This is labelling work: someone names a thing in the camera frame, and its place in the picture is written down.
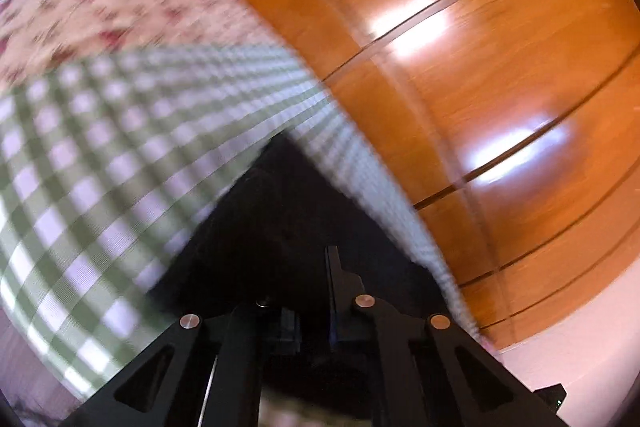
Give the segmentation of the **black pants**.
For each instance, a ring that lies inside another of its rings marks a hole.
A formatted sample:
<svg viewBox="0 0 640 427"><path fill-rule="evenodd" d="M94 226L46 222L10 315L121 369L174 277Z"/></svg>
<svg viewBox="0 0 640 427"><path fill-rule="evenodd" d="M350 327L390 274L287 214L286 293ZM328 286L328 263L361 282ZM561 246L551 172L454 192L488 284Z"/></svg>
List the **black pants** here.
<svg viewBox="0 0 640 427"><path fill-rule="evenodd" d="M446 311L431 272L283 133L217 202L150 296L177 317L220 317L247 300L277 309L285 340L271 341L262 359L265 387L367 418L374 388L393 369L350 343L331 346L329 248L345 271L400 313L426 319Z"/></svg>

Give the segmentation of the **green white checkered bedsheet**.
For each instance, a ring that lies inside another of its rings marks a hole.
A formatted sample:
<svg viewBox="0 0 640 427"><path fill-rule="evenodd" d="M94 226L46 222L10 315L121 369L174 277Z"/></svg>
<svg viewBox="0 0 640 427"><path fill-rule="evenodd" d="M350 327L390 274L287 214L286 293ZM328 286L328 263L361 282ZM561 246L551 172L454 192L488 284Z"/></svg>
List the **green white checkered bedsheet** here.
<svg viewBox="0 0 640 427"><path fill-rule="evenodd" d="M144 300L279 132L431 272L478 326L399 185L302 60L277 44L105 53L1 97L1 303L88 399L166 327Z"/></svg>

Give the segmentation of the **orange wooden wardrobe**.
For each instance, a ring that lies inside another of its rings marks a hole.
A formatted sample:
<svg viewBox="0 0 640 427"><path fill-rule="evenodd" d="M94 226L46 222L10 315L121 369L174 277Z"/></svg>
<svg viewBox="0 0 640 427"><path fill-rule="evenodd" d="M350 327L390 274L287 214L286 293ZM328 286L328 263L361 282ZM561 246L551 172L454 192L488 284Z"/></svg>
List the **orange wooden wardrobe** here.
<svg viewBox="0 0 640 427"><path fill-rule="evenodd" d="M639 250L634 0L245 0L376 148L506 347Z"/></svg>

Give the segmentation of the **floral pink quilt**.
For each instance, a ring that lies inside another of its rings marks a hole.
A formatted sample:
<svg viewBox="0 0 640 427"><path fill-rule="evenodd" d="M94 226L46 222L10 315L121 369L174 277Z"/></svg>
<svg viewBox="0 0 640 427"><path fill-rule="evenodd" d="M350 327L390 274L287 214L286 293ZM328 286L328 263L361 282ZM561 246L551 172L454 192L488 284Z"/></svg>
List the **floral pink quilt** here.
<svg viewBox="0 0 640 427"><path fill-rule="evenodd" d="M1 0L1 88L105 52L279 40L242 0Z"/></svg>

